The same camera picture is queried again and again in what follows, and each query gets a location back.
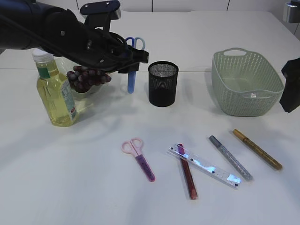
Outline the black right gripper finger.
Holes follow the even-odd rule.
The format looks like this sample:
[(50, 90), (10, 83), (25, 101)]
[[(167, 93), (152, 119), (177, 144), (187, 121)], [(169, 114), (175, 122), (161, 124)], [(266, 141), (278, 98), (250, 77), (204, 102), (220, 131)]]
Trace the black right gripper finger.
[(300, 58), (287, 61), (281, 72), (285, 88), (279, 102), (284, 111), (290, 113), (300, 106)]

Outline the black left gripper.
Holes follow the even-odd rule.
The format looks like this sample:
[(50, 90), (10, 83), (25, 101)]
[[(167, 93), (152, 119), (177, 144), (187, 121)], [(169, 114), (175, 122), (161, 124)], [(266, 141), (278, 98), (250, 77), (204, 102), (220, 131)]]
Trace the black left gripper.
[(45, 51), (108, 73), (128, 73), (134, 64), (149, 62), (147, 51), (129, 46), (116, 33), (86, 26), (69, 9), (46, 16), (43, 38)]

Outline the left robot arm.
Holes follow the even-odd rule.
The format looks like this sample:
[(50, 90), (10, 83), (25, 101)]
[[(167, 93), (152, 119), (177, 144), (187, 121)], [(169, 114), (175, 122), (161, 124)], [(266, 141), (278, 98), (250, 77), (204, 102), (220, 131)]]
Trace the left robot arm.
[(69, 9), (34, 0), (3, 0), (0, 3), (1, 49), (39, 48), (57, 57), (107, 73), (137, 71), (149, 54), (127, 44), (110, 32), (112, 20), (120, 18), (117, 0), (81, 7), (84, 22)]

